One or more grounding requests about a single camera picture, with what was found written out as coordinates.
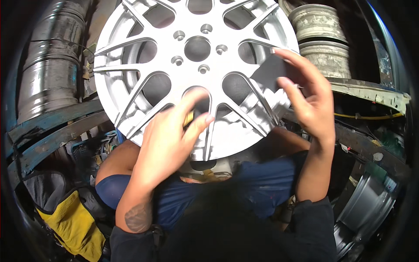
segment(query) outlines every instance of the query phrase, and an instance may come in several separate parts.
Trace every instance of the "person's right hand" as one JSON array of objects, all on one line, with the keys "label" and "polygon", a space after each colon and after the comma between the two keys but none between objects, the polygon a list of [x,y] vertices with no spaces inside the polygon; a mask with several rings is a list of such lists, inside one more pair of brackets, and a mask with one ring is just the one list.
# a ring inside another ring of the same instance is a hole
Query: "person's right hand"
[{"label": "person's right hand", "polygon": [[304,88],[306,97],[289,78],[278,78],[278,85],[287,93],[301,127],[319,142],[334,145],[334,104],[329,81],[306,58],[285,49],[274,50],[305,78],[298,84]]}]

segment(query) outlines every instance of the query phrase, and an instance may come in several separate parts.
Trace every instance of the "yellow cloth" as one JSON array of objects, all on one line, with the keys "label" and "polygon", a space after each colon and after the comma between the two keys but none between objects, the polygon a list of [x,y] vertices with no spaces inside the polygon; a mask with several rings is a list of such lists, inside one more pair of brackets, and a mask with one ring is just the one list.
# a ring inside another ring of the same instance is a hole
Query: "yellow cloth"
[{"label": "yellow cloth", "polygon": [[52,215],[38,213],[62,239],[60,243],[73,255],[81,255],[90,262],[97,262],[103,250],[105,237],[95,224],[92,215],[85,209],[74,191],[61,202]]}]

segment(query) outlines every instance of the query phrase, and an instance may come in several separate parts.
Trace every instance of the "dark sleeve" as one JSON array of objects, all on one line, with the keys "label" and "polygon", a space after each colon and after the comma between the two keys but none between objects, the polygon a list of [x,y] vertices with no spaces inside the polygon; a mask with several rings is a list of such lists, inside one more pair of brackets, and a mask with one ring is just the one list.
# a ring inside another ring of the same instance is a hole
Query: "dark sleeve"
[{"label": "dark sleeve", "polygon": [[283,245],[293,261],[336,261],[334,217],[329,198],[298,203]]},{"label": "dark sleeve", "polygon": [[151,262],[156,258],[151,231],[133,234],[114,227],[111,234],[111,262]]}]

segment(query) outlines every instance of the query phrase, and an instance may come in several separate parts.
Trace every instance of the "person's left hand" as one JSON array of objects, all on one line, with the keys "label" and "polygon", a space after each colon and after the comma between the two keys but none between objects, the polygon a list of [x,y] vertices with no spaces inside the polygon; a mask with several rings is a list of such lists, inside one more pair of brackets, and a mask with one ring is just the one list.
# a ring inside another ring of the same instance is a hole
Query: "person's left hand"
[{"label": "person's left hand", "polygon": [[195,88],[185,94],[179,105],[158,113],[150,121],[131,177],[142,188],[153,190],[188,158],[199,134],[214,121],[214,117],[204,113],[184,131],[185,117],[199,100],[206,97],[205,89]]}]

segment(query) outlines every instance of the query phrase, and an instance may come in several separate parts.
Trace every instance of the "fingernail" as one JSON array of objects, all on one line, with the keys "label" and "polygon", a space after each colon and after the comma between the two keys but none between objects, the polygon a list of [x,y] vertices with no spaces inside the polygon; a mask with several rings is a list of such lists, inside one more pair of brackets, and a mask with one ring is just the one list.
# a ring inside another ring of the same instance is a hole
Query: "fingernail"
[{"label": "fingernail", "polygon": [[207,117],[205,118],[205,123],[209,124],[212,121],[214,121],[214,117],[212,115],[208,114]]},{"label": "fingernail", "polygon": [[288,77],[278,77],[278,82],[280,86],[289,86],[289,85],[294,85],[294,83],[288,78]]}]

